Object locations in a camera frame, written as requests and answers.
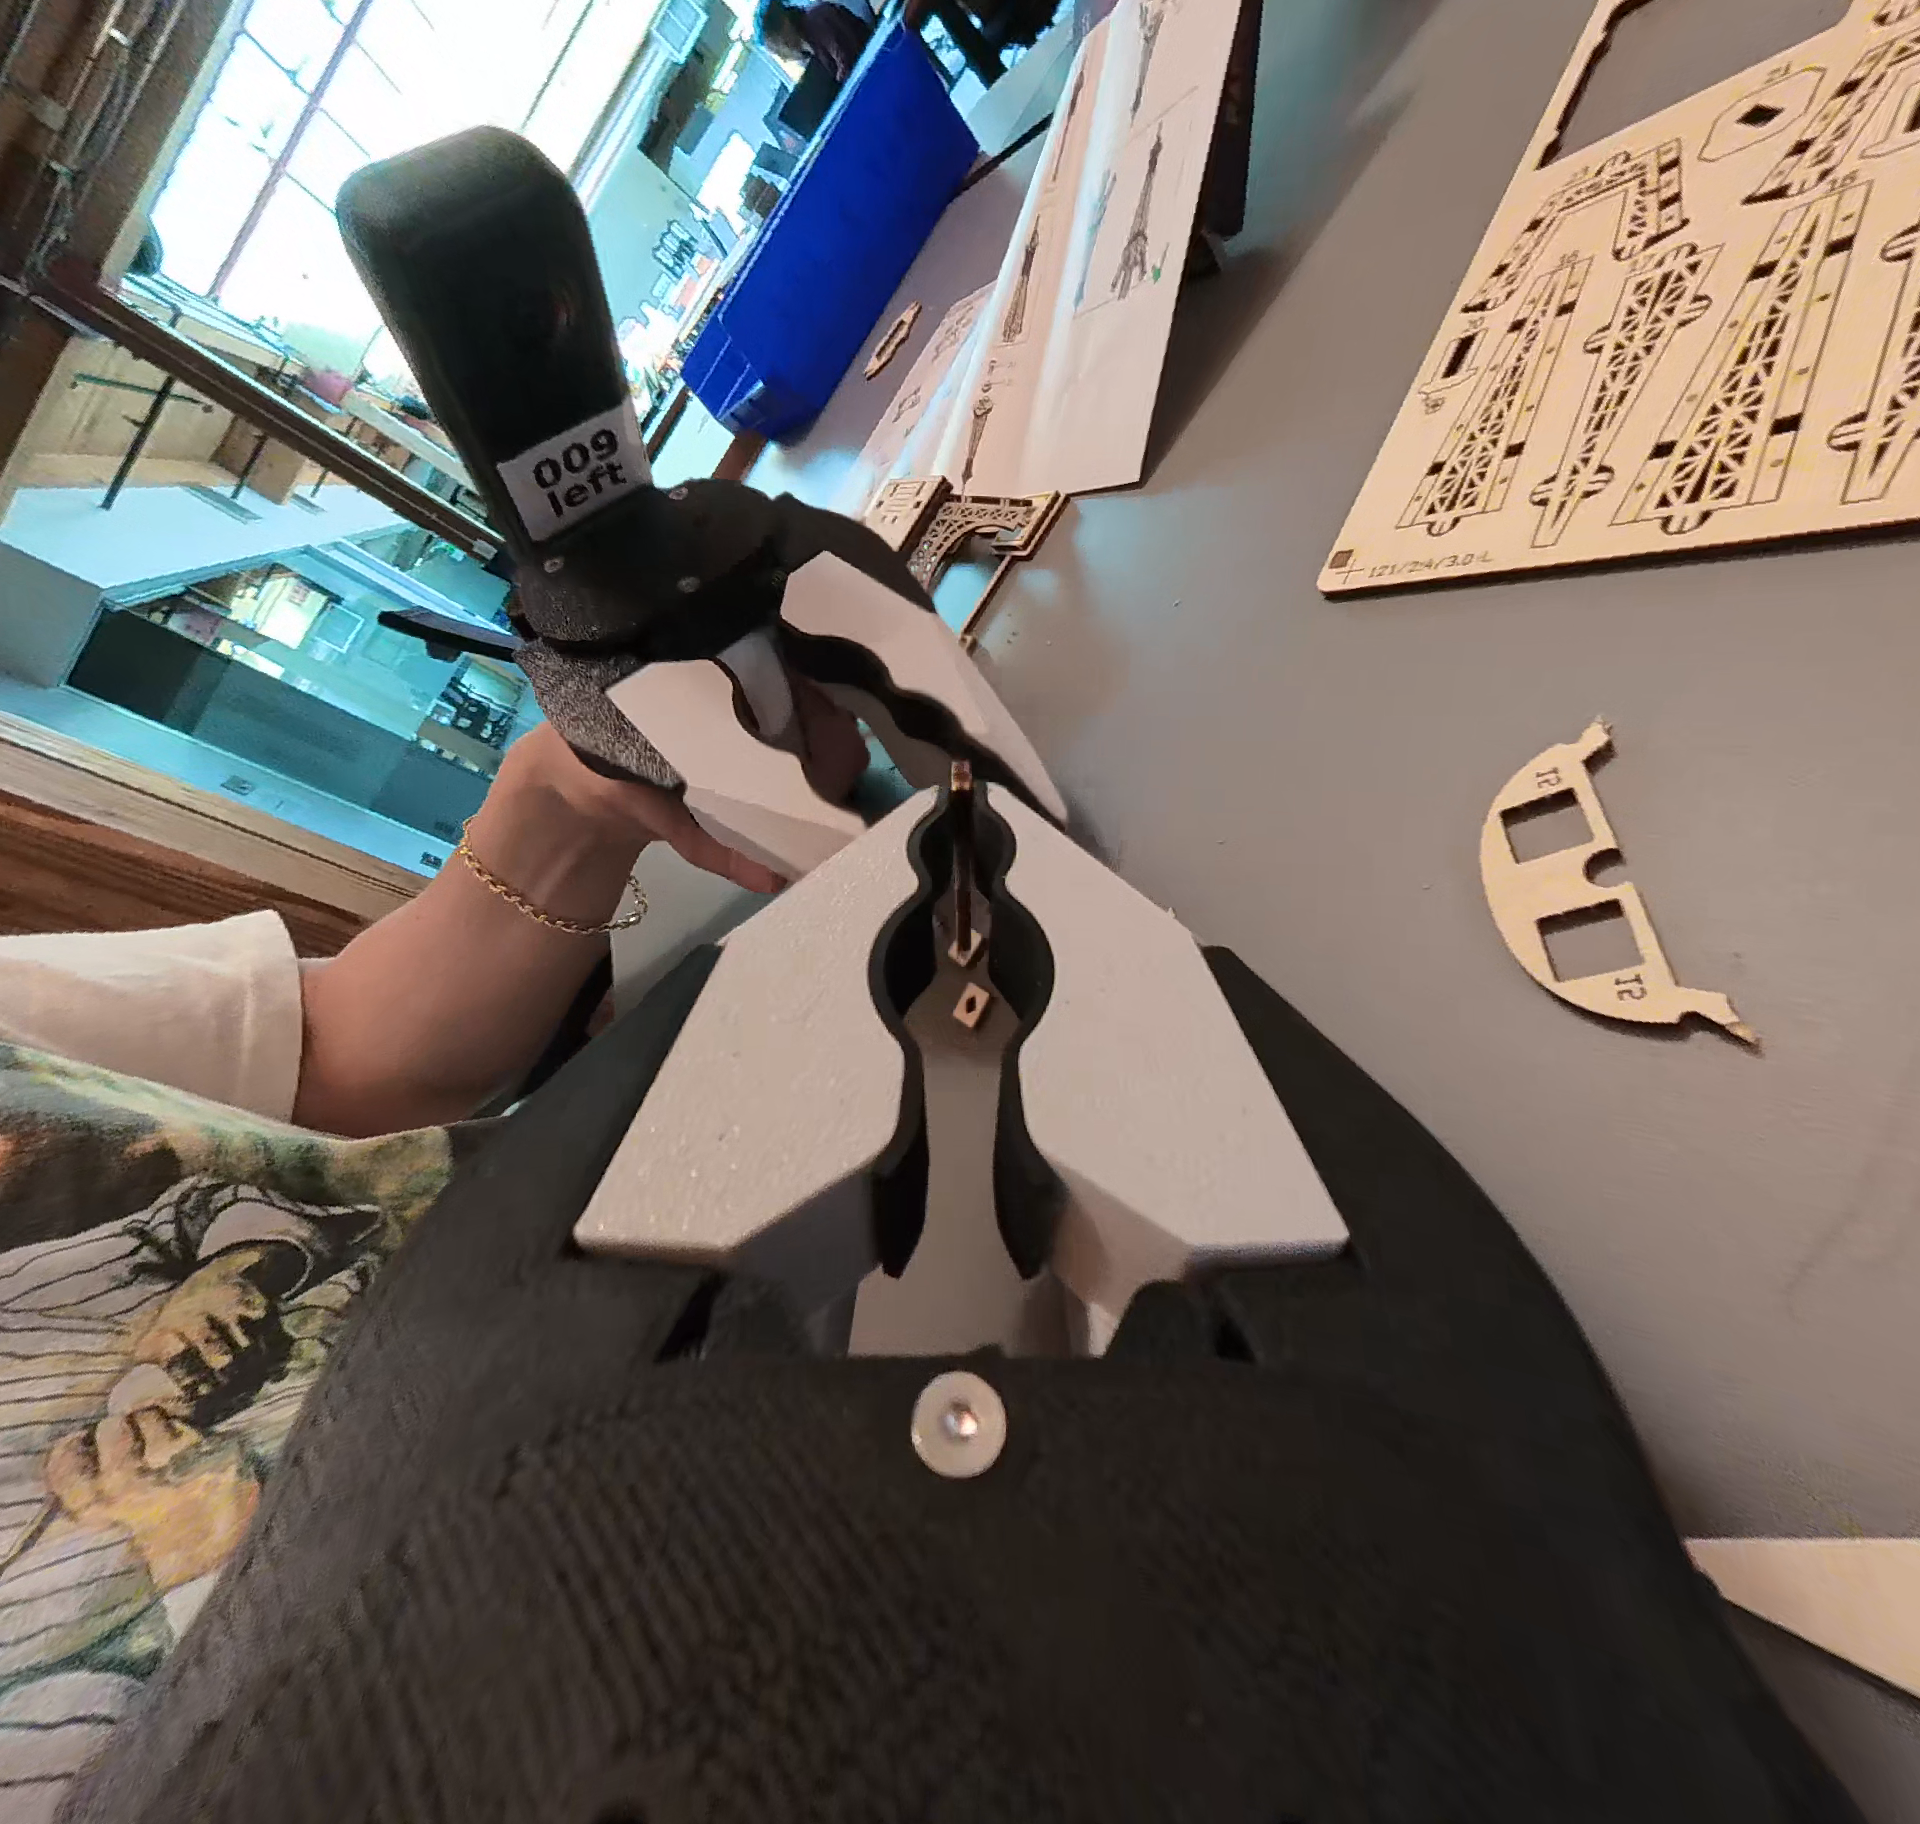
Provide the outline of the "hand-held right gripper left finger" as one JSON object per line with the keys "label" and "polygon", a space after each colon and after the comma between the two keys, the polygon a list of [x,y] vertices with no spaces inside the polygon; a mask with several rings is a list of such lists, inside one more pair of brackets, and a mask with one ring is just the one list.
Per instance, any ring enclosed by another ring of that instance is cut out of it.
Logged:
{"label": "hand-held right gripper left finger", "polygon": [[892,1252],[884,1189],[925,1126],[884,949],[925,912],[920,788],[739,923],[678,1025],[574,1240],[765,1283],[861,1283]]}

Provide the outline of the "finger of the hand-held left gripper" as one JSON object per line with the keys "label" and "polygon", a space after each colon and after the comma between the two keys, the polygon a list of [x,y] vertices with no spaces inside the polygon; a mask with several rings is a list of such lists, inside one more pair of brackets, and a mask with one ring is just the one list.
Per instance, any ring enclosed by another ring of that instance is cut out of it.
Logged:
{"label": "finger of the hand-held left gripper", "polygon": [[646,664],[607,696],[682,776],[693,823],[760,868],[785,879],[809,877],[863,840],[863,818],[822,800],[801,756],[741,722],[741,693],[724,664]]}
{"label": "finger of the hand-held left gripper", "polygon": [[1006,786],[1068,825],[1037,745],[936,608],[819,555],[785,579],[779,633],[809,685],[854,701],[906,783],[945,786],[967,761],[977,783]]}

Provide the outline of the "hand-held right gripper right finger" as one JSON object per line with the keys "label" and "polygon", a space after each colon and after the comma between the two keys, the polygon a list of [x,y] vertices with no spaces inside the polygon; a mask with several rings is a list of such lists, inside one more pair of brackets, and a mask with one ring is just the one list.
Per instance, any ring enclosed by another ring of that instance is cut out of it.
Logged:
{"label": "hand-held right gripper right finger", "polygon": [[1004,786],[978,786],[988,975],[1017,1028],[994,1149],[1021,1277],[1190,1283],[1347,1247],[1184,923]]}

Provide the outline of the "thin dark wooden rod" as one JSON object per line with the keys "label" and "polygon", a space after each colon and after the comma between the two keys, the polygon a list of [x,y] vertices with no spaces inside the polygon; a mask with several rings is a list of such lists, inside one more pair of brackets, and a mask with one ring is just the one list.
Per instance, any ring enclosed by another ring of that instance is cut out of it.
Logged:
{"label": "thin dark wooden rod", "polygon": [[978,917],[978,794],[971,761],[955,758],[950,776],[951,832],[951,940],[950,957],[968,973],[982,952]]}

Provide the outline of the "semicircular wooden piece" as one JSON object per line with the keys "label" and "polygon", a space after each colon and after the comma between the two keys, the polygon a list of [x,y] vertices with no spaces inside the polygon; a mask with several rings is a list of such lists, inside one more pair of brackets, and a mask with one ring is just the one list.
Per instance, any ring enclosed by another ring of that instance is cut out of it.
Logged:
{"label": "semicircular wooden piece", "polygon": [[[1491,802],[1478,870],[1491,922],[1522,973],[1558,1002],[1636,1028],[1677,1028],[1708,1023],[1749,1049],[1759,1034],[1736,1017],[1730,996],[1691,987],[1677,979],[1653,915],[1636,885],[1600,887],[1592,870],[1619,862],[1619,837],[1595,788],[1600,758],[1612,756],[1612,728],[1595,717],[1580,737],[1547,745],[1529,758]],[[1515,849],[1522,815],[1569,800],[1586,823],[1586,840],[1531,859]],[[1619,915],[1631,957],[1616,973],[1569,975],[1547,949],[1551,932]]]}

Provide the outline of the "wooden puzzle sheet with arcs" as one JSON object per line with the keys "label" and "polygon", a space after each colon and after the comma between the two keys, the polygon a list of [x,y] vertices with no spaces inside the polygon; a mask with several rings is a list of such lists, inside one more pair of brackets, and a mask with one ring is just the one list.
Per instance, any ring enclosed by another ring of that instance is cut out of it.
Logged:
{"label": "wooden puzzle sheet with arcs", "polygon": [[1686,1552],[1730,1609],[1916,1700],[1915,1538],[1691,1538]]}

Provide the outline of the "person's left forearm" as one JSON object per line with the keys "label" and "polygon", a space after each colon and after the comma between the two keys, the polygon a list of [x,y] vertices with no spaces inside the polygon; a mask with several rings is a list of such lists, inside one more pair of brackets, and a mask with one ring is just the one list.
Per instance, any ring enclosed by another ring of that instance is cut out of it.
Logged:
{"label": "person's left forearm", "polygon": [[301,966],[290,1122],[356,1140],[453,1123],[526,1081],[611,962],[447,859],[350,949]]}

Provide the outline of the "person's left hand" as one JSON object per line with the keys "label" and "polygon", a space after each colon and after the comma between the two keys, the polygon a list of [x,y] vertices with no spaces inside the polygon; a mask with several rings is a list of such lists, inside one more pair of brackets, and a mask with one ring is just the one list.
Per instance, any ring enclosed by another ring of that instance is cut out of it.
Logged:
{"label": "person's left hand", "polygon": [[632,872],[652,847],[749,893],[792,885],[708,837],[682,788],[607,779],[556,728],[511,745],[459,859],[526,917],[586,935],[640,906]]}

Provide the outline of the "wooden tower base model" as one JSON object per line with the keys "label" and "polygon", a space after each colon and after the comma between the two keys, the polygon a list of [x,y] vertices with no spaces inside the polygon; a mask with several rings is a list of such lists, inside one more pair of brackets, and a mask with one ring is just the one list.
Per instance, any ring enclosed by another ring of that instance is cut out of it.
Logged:
{"label": "wooden tower base model", "polygon": [[936,596],[955,561],[994,565],[971,613],[955,625],[963,650],[971,652],[1004,582],[1043,548],[1068,507],[1064,491],[959,495],[945,474],[936,474],[880,483],[863,507],[863,525],[902,555],[925,596]]}

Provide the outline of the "folded paper instruction sheet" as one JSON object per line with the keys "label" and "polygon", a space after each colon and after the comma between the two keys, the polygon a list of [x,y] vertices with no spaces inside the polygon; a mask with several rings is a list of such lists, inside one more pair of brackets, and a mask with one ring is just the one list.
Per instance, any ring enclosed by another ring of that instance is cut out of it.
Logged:
{"label": "folded paper instruction sheet", "polygon": [[1130,489],[1249,0],[1118,0],[1079,36],[996,286],[963,299],[837,491]]}

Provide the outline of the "large blue storage bin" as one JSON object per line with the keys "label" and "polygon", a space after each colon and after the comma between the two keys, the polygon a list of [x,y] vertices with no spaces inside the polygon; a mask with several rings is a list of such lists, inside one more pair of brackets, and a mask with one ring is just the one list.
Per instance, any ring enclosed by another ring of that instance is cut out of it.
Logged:
{"label": "large blue storage bin", "polygon": [[708,418],[774,445],[813,422],[977,160],[925,36],[886,23],[686,352]]}

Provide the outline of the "wooden ledge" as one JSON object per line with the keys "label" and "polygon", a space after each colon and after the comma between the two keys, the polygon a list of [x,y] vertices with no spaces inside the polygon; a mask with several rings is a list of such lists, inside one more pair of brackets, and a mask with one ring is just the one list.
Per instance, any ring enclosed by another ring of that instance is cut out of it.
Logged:
{"label": "wooden ledge", "polygon": [[4,935],[286,917],[330,957],[428,877],[4,713]]}

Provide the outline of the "purple puzzle box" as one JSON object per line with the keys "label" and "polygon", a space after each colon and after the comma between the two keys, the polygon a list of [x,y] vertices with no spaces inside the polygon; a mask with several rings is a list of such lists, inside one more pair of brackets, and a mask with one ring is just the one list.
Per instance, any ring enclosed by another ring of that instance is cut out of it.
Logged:
{"label": "purple puzzle box", "polygon": [[[1075,0],[1075,41],[1084,41],[1118,0]],[[1199,185],[1195,228],[1190,242],[1184,277],[1223,269],[1223,245],[1243,228],[1247,184],[1252,160],[1252,100],[1261,70],[1262,0],[1243,0],[1232,52],[1225,61],[1223,105],[1217,115],[1209,162]]]}

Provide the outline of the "wooden sheet with tower parts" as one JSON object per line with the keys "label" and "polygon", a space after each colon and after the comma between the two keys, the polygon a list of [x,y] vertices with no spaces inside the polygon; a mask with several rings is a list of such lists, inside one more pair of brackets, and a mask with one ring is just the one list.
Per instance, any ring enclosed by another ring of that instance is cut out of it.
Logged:
{"label": "wooden sheet with tower parts", "polygon": [[1600,0],[1319,590],[1916,527],[1916,0],[1563,151]]}

